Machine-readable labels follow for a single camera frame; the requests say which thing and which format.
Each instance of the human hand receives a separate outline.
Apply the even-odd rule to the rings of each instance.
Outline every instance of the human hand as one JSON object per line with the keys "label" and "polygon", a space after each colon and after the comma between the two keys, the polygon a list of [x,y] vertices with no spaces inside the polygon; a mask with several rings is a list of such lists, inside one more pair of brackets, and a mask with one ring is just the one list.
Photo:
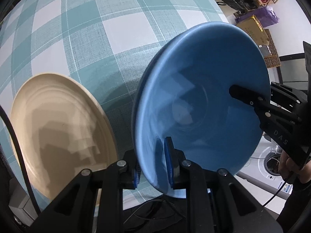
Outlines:
{"label": "human hand", "polygon": [[280,163],[279,163],[279,174],[281,174],[283,180],[285,180],[289,173],[293,171],[298,175],[298,179],[302,184],[307,183],[311,180],[311,161],[309,161],[304,168],[299,170],[298,165],[288,156],[288,154],[283,150]]}

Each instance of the checkered tablecloth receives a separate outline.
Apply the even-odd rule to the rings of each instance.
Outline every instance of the checkered tablecloth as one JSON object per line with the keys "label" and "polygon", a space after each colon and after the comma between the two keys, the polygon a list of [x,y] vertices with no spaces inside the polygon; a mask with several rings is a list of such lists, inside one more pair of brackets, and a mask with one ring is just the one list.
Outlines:
{"label": "checkered tablecloth", "polygon": [[[148,63],[173,37],[208,21],[227,22],[214,0],[21,0],[0,30],[0,104],[10,113],[18,89],[38,73],[68,75],[106,112],[122,158],[133,148],[133,97]],[[24,186],[2,122],[0,143]],[[138,189],[124,190],[124,208],[160,194],[142,176]],[[35,196],[44,209],[49,200]]]}

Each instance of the silver screw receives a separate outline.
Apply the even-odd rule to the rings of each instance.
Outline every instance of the silver screw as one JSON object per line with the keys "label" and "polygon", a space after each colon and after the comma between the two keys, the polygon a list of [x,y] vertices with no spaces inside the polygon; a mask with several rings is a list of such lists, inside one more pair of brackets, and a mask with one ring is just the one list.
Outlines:
{"label": "silver screw", "polygon": [[83,176],[89,176],[89,175],[91,174],[91,171],[90,171],[90,169],[83,169],[83,170],[81,171],[81,174],[82,174]]}
{"label": "silver screw", "polygon": [[221,168],[218,170],[218,173],[221,175],[221,176],[226,176],[228,174],[228,171],[224,168]]}
{"label": "silver screw", "polygon": [[22,224],[21,221],[20,221],[16,216],[14,216],[14,219],[15,219],[15,221],[16,221],[19,225]]}
{"label": "silver screw", "polygon": [[119,160],[119,161],[117,162],[117,166],[122,167],[122,166],[125,166],[125,165],[126,165],[126,161],[125,161],[125,160]]}
{"label": "silver screw", "polygon": [[182,162],[183,166],[191,166],[191,161],[190,160],[184,160]]}

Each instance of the beige plate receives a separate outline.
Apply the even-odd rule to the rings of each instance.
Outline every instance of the beige plate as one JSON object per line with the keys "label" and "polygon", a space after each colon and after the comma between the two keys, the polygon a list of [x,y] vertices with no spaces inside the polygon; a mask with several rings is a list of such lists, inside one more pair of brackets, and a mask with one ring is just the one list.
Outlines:
{"label": "beige plate", "polygon": [[45,73],[30,78],[14,99],[10,120],[30,182],[49,199],[82,169],[96,171],[117,161],[104,111],[69,77]]}

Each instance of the black sleeve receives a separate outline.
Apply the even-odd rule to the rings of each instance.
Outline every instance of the black sleeve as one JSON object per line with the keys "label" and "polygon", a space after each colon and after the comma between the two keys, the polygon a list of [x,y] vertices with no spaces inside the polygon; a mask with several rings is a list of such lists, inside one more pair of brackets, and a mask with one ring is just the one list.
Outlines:
{"label": "black sleeve", "polygon": [[[295,224],[311,198],[311,181],[301,184],[297,179],[293,184],[293,191],[285,202],[284,208],[277,222],[281,225],[284,233]],[[311,232],[311,218],[306,220],[302,233]]]}

